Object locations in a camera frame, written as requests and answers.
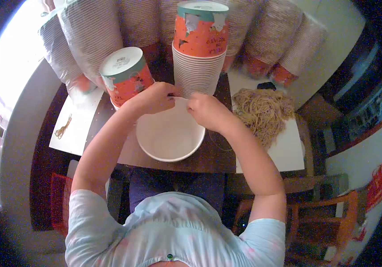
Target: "wooden table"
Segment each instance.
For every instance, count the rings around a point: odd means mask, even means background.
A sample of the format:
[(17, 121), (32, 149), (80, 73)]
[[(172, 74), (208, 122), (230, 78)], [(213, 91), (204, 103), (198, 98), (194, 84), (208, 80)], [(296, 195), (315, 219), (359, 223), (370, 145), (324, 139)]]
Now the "wooden table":
[[(150, 66), (156, 81), (174, 83), (172, 68), (164, 65)], [(215, 97), (231, 110), (231, 95), (240, 88), (256, 89), (264, 80), (253, 80), (245, 74), (231, 70), (228, 75), (220, 77)], [(93, 137), (99, 132), (115, 110), (107, 93), (96, 89), (86, 98), (81, 106), (74, 105), (68, 97), (56, 121), (55, 129), (60, 129), (72, 115), (72, 120), (64, 136), (59, 140), (52, 136), (49, 147), (81, 156)], [(301, 141), (296, 121), (290, 119), (285, 122), (285, 130), (277, 136), (276, 142), (268, 150), (280, 172), (304, 169)], [(200, 148), (187, 159), (166, 163), (159, 162), (147, 156), (141, 150), (133, 129), (123, 147), (118, 160), (119, 164), (155, 168), (162, 170), (206, 172), (206, 173), (242, 173), (241, 166), (236, 159), (226, 139), (218, 133), (206, 131)]]
[[(165, 66), (150, 66), (150, 70), (156, 81), (174, 83), (172, 70), (169, 71)], [(232, 110), (227, 75), (220, 77), (214, 96), (227, 108)], [(91, 122), (85, 148), (114, 112), (115, 110), (109, 100), (109, 95), (104, 93)], [(209, 130), (206, 130), (206, 135), (199, 149), (187, 159), (179, 162), (160, 162), (149, 157), (142, 151), (137, 142), (136, 131), (133, 129), (124, 143), (118, 163), (161, 170), (199, 173), (236, 172), (235, 153), (229, 143), (219, 133)]]

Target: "wooden chair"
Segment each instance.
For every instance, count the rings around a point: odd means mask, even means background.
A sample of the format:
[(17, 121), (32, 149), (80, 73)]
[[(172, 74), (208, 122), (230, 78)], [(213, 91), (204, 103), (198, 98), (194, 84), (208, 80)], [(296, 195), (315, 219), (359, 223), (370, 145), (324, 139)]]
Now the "wooden chair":
[[(348, 208), (344, 217), (299, 217), (300, 209), (318, 208), (338, 204), (340, 202), (348, 203)], [(315, 245), (318, 247), (335, 246), (336, 253), (331, 261), (317, 260), (308, 255), (286, 253), (286, 261), (295, 259), (308, 264), (327, 264), (329, 266), (337, 266), (348, 241), (352, 238), (352, 232), (357, 223), (357, 192), (351, 191), (347, 195), (331, 200), (296, 203), (288, 205), (287, 207), (292, 211), (291, 228), (287, 236), (287, 247), (294, 242)]]
[[(286, 194), (303, 192), (307, 190), (311, 190), (314, 188), (316, 184), (320, 184), (325, 179), (325, 175), (321, 176), (310, 176), (310, 177), (296, 177), (296, 178), (286, 178), (283, 179), (284, 190)], [(234, 225), (232, 227), (232, 232), (237, 235), (238, 234), (238, 221), (239, 219), (248, 214), (252, 210), (253, 200), (246, 199), (242, 200), (237, 208), (235, 213)]]

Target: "plastic bag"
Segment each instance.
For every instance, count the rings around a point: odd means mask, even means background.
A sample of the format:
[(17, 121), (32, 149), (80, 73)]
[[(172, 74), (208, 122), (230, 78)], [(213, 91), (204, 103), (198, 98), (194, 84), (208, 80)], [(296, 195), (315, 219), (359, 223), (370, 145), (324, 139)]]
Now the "plastic bag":
[(55, 71), (74, 104), (81, 102), (81, 96), (92, 91), (95, 85), (84, 76), (76, 60), (72, 56), (66, 38), (59, 23), (57, 12), (52, 11), (47, 16), (47, 22), (39, 29), (44, 46), (44, 57)]
[(142, 49), (147, 61), (159, 56), (160, 18), (157, 0), (118, 0), (121, 30), (126, 47)]
[(102, 61), (123, 48), (118, 7), (114, 0), (67, 1), (58, 13), (63, 33), (82, 72), (105, 88), (99, 73)]
[(172, 42), (175, 37), (175, 21), (178, 3), (182, 0), (160, 0), (160, 41), (167, 61), (173, 64)]
[(249, 34), (244, 67), (255, 78), (265, 76), (291, 45), (302, 11), (288, 0), (266, 2)]
[(222, 67), (223, 72), (227, 72), (234, 61), (235, 56), (240, 51), (247, 31), (249, 30), (253, 18), (260, 11), (260, 0), (214, 0), (217, 3), (227, 5), (228, 13), (228, 49)]
[(277, 83), (289, 86), (299, 78), (305, 67), (316, 55), (327, 36), (327, 28), (308, 14), (304, 14), (292, 45), (284, 52), (273, 68), (271, 77)]

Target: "white paper cup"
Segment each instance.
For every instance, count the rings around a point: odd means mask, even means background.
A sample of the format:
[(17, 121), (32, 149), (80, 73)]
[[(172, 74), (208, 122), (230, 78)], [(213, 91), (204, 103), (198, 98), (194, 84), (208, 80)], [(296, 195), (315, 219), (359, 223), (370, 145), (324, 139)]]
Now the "white paper cup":
[(175, 107), (139, 118), (136, 137), (151, 158), (178, 162), (192, 155), (201, 145), (205, 128), (187, 111), (187, 100), (175, 97)]

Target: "chair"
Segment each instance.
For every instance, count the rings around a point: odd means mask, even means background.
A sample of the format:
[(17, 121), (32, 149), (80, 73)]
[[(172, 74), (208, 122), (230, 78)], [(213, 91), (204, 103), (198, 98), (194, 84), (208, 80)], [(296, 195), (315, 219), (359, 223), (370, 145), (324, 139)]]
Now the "chair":
[[(52, 173), (50, 188), (50, 205), (52, 227), (64, 237), (68, 234), (69, 197), (71, 195), (72, 178), (78, 166), (78, 161), (71, 160), (67, 176)], [(105, 184), (106, 198), (108, 199), (110, 178)]]
[[(346, 202), (348, 209), (344, 217), (299, 216), (303, 208), (318, 208)], [(330, 200), (296, 203), (287, 206), (292, 211), (290, 232), (287, 236), (287, 247), (292, 243), (302, 243), (319, 247), (336, 247), (336, 253), (331, 261), (311, 258), (308, 255), (287, 252), (286, 261), (300, 260), (307, 264), (328, 264), (337, 266), (341, 260), (348, 241), (352, 238), (357, 223), (358, 194), (351, 191), (347, 195)]]

